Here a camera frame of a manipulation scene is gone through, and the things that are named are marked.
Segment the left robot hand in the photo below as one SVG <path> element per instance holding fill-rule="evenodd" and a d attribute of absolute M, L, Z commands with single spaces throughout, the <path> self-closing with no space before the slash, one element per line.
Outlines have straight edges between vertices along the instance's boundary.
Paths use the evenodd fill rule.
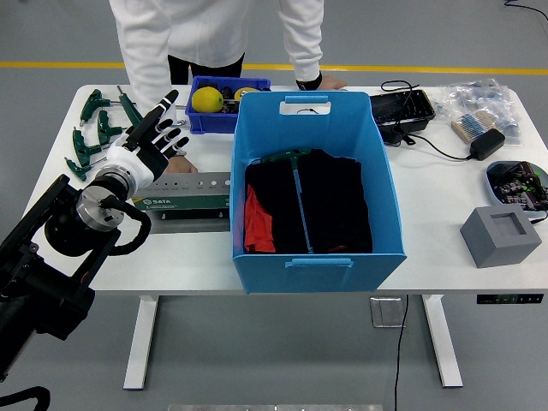
<path fill-rule="evenodd" d="M 163 119 L 178 95 L 177 90 L 168 92 L 136 126 L 113 143 L 97 176 L 118 180 L 131 196 L 155 182 L 168 167 L 170 158 L 184 155 L 188 138 L 180 136 L 181 130 L 173 128 L 170 119 Z"/>

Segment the person's right hand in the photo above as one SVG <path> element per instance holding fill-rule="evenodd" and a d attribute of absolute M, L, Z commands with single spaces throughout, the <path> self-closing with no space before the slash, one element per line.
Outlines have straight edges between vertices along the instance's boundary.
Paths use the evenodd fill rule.
<path fill-rule="evenodd" d="M 197 173 L 198 169 L 185 157 L 174 156 L 169 160 L 165 173 Z"/>

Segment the person's left hand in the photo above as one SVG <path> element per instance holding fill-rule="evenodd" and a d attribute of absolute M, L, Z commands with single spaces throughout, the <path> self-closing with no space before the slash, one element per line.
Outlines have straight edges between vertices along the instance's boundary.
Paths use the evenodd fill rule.
<path fill-rule="evenodd" d="M 345 80 L 338 79 L 337 77 L 326 75 L 322 77 L 322 81 L 319 86 L 319 90 L 342 90 L 348 83 Z"/>

